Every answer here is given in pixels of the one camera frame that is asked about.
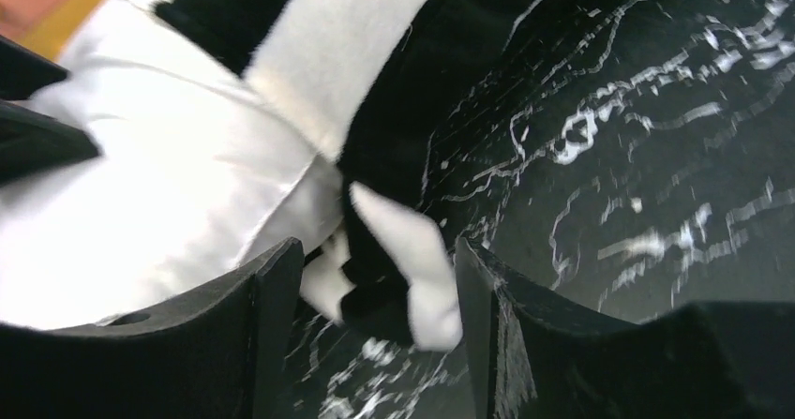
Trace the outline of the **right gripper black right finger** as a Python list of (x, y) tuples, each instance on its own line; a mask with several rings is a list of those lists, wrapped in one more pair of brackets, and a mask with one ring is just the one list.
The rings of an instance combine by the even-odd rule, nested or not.
[(572, 302), (459, 239), (480, 418), (790, 418), (794, 306), (695, 302), (634, 324)]

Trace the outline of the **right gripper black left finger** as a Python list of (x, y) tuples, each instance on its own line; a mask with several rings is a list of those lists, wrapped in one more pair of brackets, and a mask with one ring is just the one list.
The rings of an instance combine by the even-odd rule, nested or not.
[(102, 326), (1, 329), (5, 418), (269, 418), (304, 251), (246, 265)]

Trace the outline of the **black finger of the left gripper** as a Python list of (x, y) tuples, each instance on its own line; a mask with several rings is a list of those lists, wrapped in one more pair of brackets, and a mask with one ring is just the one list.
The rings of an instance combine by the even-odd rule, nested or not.
[(34, 112), (18, 102), (61, 82), (68, 72), (50, 60), (1, 38), (1, 184), (99, 156), (82, 130)]

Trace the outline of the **white pillow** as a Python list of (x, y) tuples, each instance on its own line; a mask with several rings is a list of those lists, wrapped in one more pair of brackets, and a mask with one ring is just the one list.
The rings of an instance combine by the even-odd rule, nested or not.
[(149, 307), (341, 221), (339, 177), (288, 121), (171, 28), (104, 0), (68, 77), (29, 106), (100, 154), (1, 190), (1, 319), (37, 329)]

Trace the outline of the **black white striped pillowcase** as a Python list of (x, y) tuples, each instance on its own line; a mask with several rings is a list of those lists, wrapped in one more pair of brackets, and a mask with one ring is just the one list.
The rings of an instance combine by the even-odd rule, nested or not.
[(423, 350), (461, 340), (454, 271), (421, 209), (437, 128), (544, 0), (125, 0), (229, 69), (332, 164), (340, 218), (306, 301)]

